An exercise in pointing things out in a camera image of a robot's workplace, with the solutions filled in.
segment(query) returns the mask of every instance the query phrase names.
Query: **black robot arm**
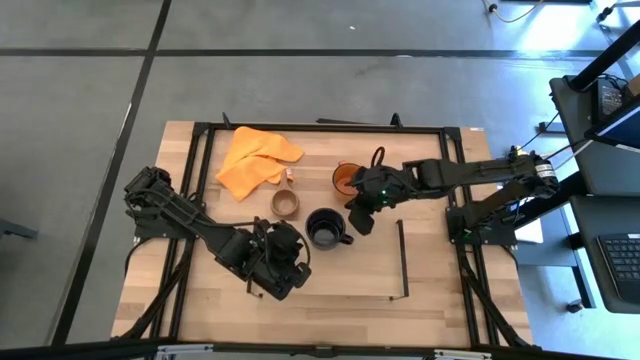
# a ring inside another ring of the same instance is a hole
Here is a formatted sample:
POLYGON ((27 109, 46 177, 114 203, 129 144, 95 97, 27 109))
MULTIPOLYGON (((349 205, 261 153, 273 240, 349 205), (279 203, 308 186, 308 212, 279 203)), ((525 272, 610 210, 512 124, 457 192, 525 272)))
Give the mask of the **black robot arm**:
POLYGON ((346 205, 351 210, 349 221, 363 235, 371 232, 374 212, 408 200, 441 198, 461 185, 506 182, 483 201, 449 209, 456 214, 450 225, 456 222, 456 227, 467 233, 491 222, 513 221, 507 219, 512 216, 506 211, 509 205, 529 196, 547 198, 558 190, 558 179, 549 161, 535 152, 517 155, 514 148, 505 159, 465 164, 424 159, 404 162, 400 170, 382 165, 383 158, 384 148, 380 147, 371 167, 360 168, 350 183, 358 194, 346 205))
POLYGON ((300 233, 285 221, 270 224, 266 220, 220 224, 199 207, 179 196, 171 188, 169 174, 159 168, 145 167, 125 187, 130 214, 156 214, 170 227, 178 227, 201 238, 216 261, 243 281, 254 281, 278 300, 293 287, 301 287, 309 275, 309 260, 296 264, 300 250, 309 247, 300 233), (236 228, 254 226, 254 232, 236 228))

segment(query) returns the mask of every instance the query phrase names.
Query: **gray floor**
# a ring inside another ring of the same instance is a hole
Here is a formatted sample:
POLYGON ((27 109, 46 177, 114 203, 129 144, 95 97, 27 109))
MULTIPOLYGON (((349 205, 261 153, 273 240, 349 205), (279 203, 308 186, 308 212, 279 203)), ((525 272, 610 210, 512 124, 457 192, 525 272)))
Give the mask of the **gray floor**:
MULTIPOLYGON (((146 48, 160 5, 5 0, 0 47, 146 48)), ((500 3, 505 17, 529 6, 500 3)), ((481 0, 174 0, 160 47, 601 50, 611 40, 589 6, 548 4, 510 25, 483 10, 481 0)), ((610 35, 624 26, 614 20, 636 20, 624 14, 612 15, 610 35)), ((232 121, 386 123, 398 112, 408 125, 483 127, 492 154, 500 156, 555 114, 548 80, 577 73, 588 61, 156 58, 70 340, 109 336, 133 232, 122 188, 154 162, 167 120, 220 121, 225 111, 232 121)), ((2 348, 47 341, 141 63, 0 57, 0 217, 40 230, 37 241, 0 241, 2 348)), ((621 74, 617 66, 611 71, 621 74)), ((562 137, 544 137, 532 147, 550 152, 565 144, 562 137)), ((622 327, 637 323, 637 316, 613 315, 602 306, 575 315, 560 310, 577 297, 565 270, 520 271, 536 343, 637 356, 640 334, 622 327)))

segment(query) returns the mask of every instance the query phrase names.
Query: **orange towel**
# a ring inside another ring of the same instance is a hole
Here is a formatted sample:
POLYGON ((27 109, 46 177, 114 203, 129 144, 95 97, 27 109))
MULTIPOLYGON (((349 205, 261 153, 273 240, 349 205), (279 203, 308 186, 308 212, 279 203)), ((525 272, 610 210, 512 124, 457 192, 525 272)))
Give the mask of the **orange towel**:
POLYGON ((216 179, 241 201, 265 180, 272 184, 280 182, 280 174, 287 167, 276 159, 294 162, 303 154, 281 135, 242 126, 233 133, 227 157, 216 179))

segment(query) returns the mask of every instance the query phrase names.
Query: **wooden table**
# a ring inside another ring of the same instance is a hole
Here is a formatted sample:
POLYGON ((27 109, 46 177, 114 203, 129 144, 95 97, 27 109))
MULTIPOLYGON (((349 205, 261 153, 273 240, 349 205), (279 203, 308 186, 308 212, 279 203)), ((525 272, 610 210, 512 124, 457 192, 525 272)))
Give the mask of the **wooden table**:
MULTIPOLYGON (((168 122, 156 166, 169 171, 173 187, 180 180, 189 148, 191 122, 168 122)), ((462 143, 467 161, 489 159, 482 129, 464 128, 462 143)), ((384 163, 441 158, 438 137, 424 134, 280 132, 300 146, 305 155, 290 164, 300 209, 290 223, 304 229, 307 215, 332 207, 346 218, 347 211, 333 197, 331 174, 340 160, 368 166, 378 146, 386 147, 384 163)), ((260 185, 236 202, 217 180, 232 131, 216 131, 205 190, 208 214, 216 221, 246 221, 254 215, 278 220, 269 208, 276 186, 260 185)), ((449 144, 455 158, 453 143, 449 144)), ((196 157, 191 189, 195 189, 202 154, 196 157)), ((472 187, 474 199, 496 190, 494 185, 472 187)), ((312 249, 313 274, 283 301, 268 294, 258 299, 246 285, 219 266, 202 241, 197 241, 185 296, 179 338, 188 341, 269 344, 332 344, 358 346, 467 347, 464 302, 454 247, 449 243, 444 217, 447 200, 402 203, 375 215, 371 235, 355 237, 352 246, 331 251, 312 249), (402 294, 402 276, 396 221, 404 222, 410 296, 402 294)), ((113 335, 128 330, 156 295, 168 241, 153 239, 133 255, 113 326, 113 335)), ((531 341, 529 321, 513 259, 500 247, 486 246, 484 258, 491 295, 521 337, 531 341)), ((166 307, 162 334, 169 328, 173 300, 166 307)), ((484 313, 475 299, 480 337, 487 342, 484 313)))

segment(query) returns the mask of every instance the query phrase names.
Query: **computer monitor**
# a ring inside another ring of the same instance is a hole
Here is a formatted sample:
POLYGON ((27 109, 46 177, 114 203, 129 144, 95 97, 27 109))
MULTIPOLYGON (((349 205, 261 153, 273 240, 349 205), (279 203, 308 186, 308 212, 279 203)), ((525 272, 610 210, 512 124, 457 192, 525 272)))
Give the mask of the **computer monitor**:
POLYGON ((587 130, 585 138, 640 153, 640 95, 587 130))

